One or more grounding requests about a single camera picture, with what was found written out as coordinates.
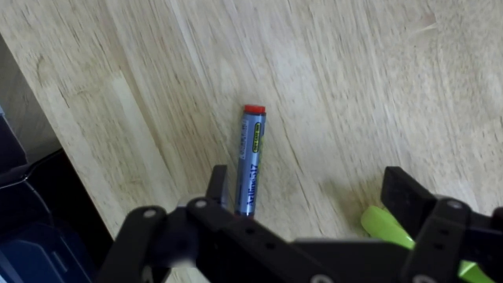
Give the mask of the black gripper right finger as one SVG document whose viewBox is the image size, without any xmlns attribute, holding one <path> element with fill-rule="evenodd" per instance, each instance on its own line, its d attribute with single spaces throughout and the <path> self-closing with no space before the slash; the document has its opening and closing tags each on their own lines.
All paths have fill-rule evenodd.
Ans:
<svg viewBox="0 0 503 283">
<path fill-rule="evenodd" d="M 400 167 L 385 169 L 380 202 L 414 241 L 436 205 L 436 198 Z"/>
</svg>

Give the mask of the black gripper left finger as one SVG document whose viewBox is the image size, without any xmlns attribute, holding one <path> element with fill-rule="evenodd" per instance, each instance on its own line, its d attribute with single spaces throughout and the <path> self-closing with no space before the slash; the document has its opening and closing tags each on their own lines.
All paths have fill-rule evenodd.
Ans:
<svg viewBox="0 0 503 283">
<path fill-rule="evenodd" d="M 227 208 L 227 167 L 215 165 L 205 189 L 205 197 L 221 208 Z"/>
</svg>

